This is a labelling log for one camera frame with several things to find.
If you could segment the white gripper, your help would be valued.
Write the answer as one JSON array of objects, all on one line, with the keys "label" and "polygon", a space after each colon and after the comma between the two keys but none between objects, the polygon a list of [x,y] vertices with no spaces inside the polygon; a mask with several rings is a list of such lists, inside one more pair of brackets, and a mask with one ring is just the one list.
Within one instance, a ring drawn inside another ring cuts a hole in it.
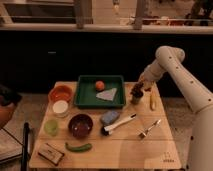
[{"label": "white gripper", "polygon": [[153,74],[149,70],[144,70],[139,76],[138,82],[142,84],[143,90],[150,90],[155,83]]}]

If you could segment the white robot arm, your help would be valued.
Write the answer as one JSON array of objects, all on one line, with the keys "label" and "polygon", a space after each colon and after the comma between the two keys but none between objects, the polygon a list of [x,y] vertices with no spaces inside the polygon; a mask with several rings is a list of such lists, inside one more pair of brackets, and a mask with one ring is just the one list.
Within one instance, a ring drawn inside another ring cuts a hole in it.
[{"label": "white robot arm", "polygon": [[160,46],[155,60],[139,77],[148,86],[167,72],[196,115],[187,159],[187,171],[213,171],[213,93],[194,77],[181,62],[181,48]]}]

